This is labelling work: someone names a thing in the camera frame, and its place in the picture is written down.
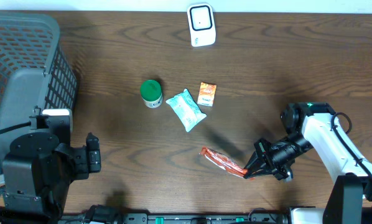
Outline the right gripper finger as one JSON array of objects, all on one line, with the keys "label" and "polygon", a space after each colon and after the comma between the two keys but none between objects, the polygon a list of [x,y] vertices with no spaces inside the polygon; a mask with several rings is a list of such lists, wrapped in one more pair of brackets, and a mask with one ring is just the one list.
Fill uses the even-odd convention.
[{"label": "right gripper finger", "polygon": [[250,167],[245,175],[243,176],[244,179],[253,179],[255,177],[264,176],[264,175],[272,175],[272,170],[267,168],[252,168]]},{"label": "right gripper finger", "polygon": [[266,166],[265,153],[261,149],[257,149],[253,152],[244,169],[246,170],[259,170]]}]

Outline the orange red candy bar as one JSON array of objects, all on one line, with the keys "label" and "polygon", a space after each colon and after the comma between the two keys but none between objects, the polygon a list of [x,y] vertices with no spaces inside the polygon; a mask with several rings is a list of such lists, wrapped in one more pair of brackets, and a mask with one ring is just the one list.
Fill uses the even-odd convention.
[{"label": "orange red candy bar", "polygon": [[241,168],[228,156],[205,146],[202,147],[202,150],[199,154],[208,159],[210,162],[214,163],[219,168],[227,171],[227,173],[245,179],[244,176],[246,175],[247,170]]}]

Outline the orange tissue pack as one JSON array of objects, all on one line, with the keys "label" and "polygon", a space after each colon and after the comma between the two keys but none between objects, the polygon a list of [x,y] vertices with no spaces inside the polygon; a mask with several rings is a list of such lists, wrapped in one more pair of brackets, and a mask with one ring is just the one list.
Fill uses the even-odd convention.
[{"label": "orange tissue pack", "polygon": [[212,107],[214,104],[216,85],[201,82],[197,104]]}]

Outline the teal wet wipes pack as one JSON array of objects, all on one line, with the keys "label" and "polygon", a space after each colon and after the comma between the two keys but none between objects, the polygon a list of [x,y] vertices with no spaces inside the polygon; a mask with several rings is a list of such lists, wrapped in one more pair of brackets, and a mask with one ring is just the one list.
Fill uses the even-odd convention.
[{"label": "teal wet wipes pack", "polygon": [[183,92],[166,100],[182,122],[186,132],[190,132],[199,122],[207,117],[202,113],[190,92],[185,88]]}]

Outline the green lid white jar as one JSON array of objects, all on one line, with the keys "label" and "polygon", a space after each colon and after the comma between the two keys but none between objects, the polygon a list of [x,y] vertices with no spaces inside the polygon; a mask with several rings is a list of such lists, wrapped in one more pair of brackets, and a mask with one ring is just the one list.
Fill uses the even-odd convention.
[{"label": "green lid white jar", "polygon": [[146,80],[140,87],[141,97],[148,108],[157,108],[162,104],[163,94],[159,82]]}]

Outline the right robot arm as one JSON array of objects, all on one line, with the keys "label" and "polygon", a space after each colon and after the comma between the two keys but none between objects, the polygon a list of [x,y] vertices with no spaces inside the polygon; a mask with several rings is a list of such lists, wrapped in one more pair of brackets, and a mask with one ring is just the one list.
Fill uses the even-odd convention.
[{"label": "right robot arm", "polygon": [[328,103],[291,103],[280,118],[286,137],[271,143],[254,143],[255,152],[245,168],[245,179],[273,175],[291,180],[291,165],[315,149],[333,181],[325,208],[291,207],[286,213],[257,208],[248,223],[372,223],[372,163],[344,131],[340,117]]}]

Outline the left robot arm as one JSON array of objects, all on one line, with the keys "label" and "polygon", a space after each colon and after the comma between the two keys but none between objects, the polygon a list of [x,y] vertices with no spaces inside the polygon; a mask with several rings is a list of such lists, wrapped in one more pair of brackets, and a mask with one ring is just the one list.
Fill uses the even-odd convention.
[{"label": "left robot arm", "polygon": [[2,168],[0,223],[58,223],[70,184],[101,170],[100,142],[89,133],[74,148],[54,134],[25,134],[13,140]]}]

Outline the white barcode scanner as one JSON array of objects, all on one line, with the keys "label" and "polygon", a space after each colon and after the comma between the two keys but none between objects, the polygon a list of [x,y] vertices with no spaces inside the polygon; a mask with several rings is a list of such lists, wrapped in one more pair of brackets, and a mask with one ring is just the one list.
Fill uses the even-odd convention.
[{"label": "white barcode scanner", "polygon": [[211,5],[191,5],[187,9],[187,17],[192,47],[213,45],[216,41],[216,27]]}]

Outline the grey plastic mesh basket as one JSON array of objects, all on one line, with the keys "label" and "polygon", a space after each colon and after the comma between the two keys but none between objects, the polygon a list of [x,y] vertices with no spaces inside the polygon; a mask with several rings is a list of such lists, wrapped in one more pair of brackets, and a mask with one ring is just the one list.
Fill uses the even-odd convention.
[{"label": "grey plastic mesh basket", "polygon": [[45,109],[73,110],[78,80],[44,14],[0,12],[0,130]]}]

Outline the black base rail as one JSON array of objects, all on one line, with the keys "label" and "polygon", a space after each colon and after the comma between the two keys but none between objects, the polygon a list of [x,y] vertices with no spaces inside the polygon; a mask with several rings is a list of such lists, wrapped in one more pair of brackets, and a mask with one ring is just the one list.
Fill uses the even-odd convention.
[{"label": "black base rail", "polygon": [[248,214],[149,214],[147,212],[124,213],[111,207],[94,205],[77,215],[64,215],[59,223],[117,223],[117,224],[193,224],[193,223],[323,223],[324,209],[315,207],[291,207],[286,212],[255,208]]}]

